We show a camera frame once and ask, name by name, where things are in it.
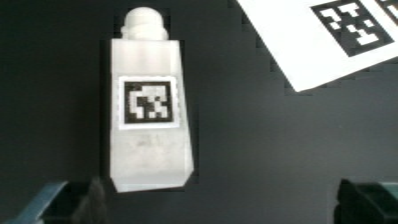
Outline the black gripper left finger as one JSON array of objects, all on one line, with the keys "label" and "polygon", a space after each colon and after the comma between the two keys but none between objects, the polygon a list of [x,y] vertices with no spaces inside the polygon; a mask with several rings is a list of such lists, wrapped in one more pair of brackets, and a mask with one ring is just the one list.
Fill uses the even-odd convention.
[{"label": "black gripper left finger", "polygon": [[101,180],[50,182],[5,224],[108,224]]}]

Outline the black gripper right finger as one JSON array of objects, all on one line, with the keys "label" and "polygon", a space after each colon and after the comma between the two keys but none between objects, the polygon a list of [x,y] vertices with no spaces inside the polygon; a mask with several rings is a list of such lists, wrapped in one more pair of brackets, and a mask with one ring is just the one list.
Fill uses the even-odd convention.
[{"label": "black gripper right finger", "polygon": [[341,180],[336,224],[398,224],[398,182]]}]

